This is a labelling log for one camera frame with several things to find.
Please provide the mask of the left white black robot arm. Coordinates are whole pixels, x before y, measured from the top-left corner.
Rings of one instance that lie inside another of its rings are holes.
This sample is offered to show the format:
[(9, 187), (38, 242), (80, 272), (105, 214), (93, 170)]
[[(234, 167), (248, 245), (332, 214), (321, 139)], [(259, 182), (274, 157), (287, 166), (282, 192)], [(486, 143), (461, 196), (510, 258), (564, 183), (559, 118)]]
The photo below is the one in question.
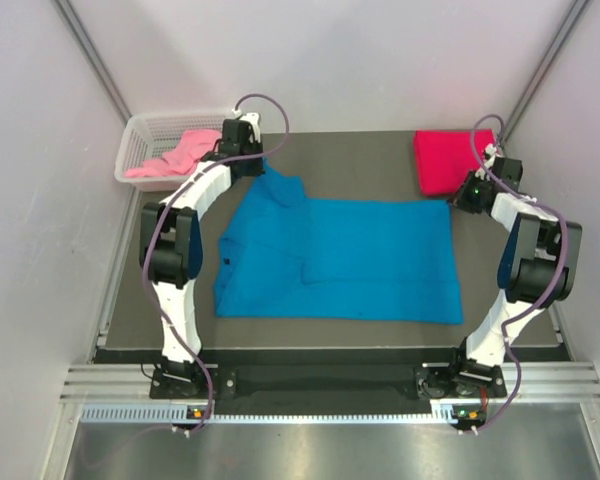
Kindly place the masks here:
[(163, 327), (163, 347), (153, 374), (153, 399), (194, 399), (208, 393), (194, 306), (203, 263), (200, 221), (238, 179), (264, 173), (260, 115), (238, 111), (175, 193), (141, 211), (143, 285)]

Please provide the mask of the blue t shirt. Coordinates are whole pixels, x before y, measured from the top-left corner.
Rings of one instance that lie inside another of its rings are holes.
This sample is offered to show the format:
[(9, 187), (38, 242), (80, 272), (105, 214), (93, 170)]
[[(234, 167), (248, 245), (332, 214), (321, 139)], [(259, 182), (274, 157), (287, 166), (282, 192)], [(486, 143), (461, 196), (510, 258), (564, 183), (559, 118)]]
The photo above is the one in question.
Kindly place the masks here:
[(311, 198), (272, 167), (218, 241), (219, 317), (460, 325), (449, 206)]

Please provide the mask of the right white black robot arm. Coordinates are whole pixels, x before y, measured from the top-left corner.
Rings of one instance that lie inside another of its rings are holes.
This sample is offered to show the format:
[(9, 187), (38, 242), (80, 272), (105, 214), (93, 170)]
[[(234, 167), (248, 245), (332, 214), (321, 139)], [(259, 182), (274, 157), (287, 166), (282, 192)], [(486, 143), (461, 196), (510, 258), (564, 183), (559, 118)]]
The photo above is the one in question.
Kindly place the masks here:
[(501, 366), (508, 349), (532, 319), (565, 300), (575, 283), (582, 226), (520, 193), (521, 161), (502, 156), (493, 145), (483, 159), (450, 203), (465, 212), (486, 212), (506, 229), (498, 295), (480, 326), (453, 349), (448, 365), (416, 370), (419, 395), (432, 400), (505, 397)]

